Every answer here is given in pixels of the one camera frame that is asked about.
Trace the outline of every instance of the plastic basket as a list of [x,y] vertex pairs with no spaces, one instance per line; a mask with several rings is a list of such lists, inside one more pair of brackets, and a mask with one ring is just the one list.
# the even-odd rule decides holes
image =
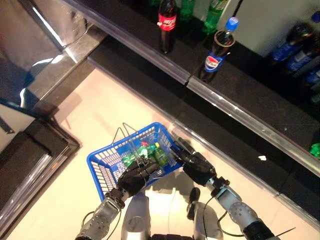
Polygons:
[[180,167],[175,161],[170,149],[171,146],[177,146],[170,137],[167,129],[162,124],[154,122],[88,155],[87,163],[101,201],[105,198],[107,192],[116,187],[118,178],[126,170],[121,159],[133,153],[132,144],[136,148],[139,148],[141,142],[148,142],[149,144],[159,143],[160,147],[169,157],[169,163],[157,172],[154,172],[147,181],[146,186]]

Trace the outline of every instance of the shelf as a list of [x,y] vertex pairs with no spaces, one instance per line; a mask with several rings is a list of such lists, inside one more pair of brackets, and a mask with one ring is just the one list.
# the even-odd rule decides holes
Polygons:
[[[179,121],[279,193],[319,219],[319,178],[237,120],[108,36],[88,57],[96,67]],[[267,156],[267,161],[259,156]],[[305,199],[299,193],[304,192]]]
[[[193,18],[178,24],[174,50],[164,55],[159,50],[157,8],[146,1],[64,0],[119,42],[157,66],[179,83],[187,85],[212,105],[270,141],[297,162],[320,176],[320,161],[308,153],[314,140],[320,139],[319,121],[284,100],[249,75],[263,59],[237,43],[232,54],[210,85],[197,80],[194,73],[212,45],[211,36],[201,34],[201,21]],[[223,96],[223,101],[212,96]]]

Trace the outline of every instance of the beige floor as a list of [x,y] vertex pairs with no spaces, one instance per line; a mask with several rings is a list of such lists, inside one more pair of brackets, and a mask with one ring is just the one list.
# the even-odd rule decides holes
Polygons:
[[[58,122],[82,144],[76,157],[34,204],[8,237],[9,240],[72,240],[80,230],[84,215],[94,210],[100,199],[88,169],[89,153],[110,144],[122,122],[136,129],[153,122],[170,128],[171,122],[143,100],[104,73],[93,71],[82,84],[60,105]],[[192,145],[212,164],[219,175],[231,181],[242,200],[249,204],[275,233],[295,230],[281,236],[282,240],[320,240],[319,231],[309,226],[268,192],[257,187],[222,159],[191,139]],[[183,181],[170,182],[174,190],[148,190],[150,199],[151,232],[192,236],[193,223],[186,218],[187,203],[181,195],[192,186]],[[210,193],[203,187],[200,200],[206,202]],[[223,209],[216,202],[210,204],[218,216]],[[122,219],[111,240],[119,240]],[[224,230],[239,233],[238,227],[227,216],[222,221]],[[235,239],[225,235],[225,240]]]

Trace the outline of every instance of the blue label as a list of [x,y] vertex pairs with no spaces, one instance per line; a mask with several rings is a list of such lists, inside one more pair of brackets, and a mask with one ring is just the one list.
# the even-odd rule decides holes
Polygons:
[[292,58],[290,58],[290,60],[286,63],[286,66],[290,71],[295,72],[295,71],[298,71],[300,68],[302,68],[311,60],[312,58],[306,55],[304,51],[300,51],[299,53],[294,55]]
[[310,84],[316,84],[320,80],[320,67],[316,67],[314,70],[306,74],[305,79]]
[[212,52],[205,59],[204,69],[207,73],[213,73],[219,70],[226,56],[216,56]]
[[285,42],[272,51],[271,57],[276,62],[282,62],[292,55],[298,49],[298,47],[298,45],[290,45],[288,42]]

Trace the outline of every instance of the robotic arm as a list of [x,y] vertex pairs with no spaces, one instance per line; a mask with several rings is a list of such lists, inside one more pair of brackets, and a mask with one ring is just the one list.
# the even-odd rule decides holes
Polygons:
[[158,169],[156,163],[143,157],[133,162],[119,178],[117,188],[106,193],[104,200],[94,211],[92,218],[82,226],[75,240],[103,239],[111,222],[125,207],[126,199],[137,194],[150,175]]
[[229,187],[230,182],[223,177],[217,177],[215,168],[205,157],[180,137],[176,144],[178,148],[171,149],[184,172],[197,184],[206,186],[211,191],[211,196],[229,213],[232,221],[239,225],[247,240],[280,240],[258,218],[256,212],[242,202],[241,197]]

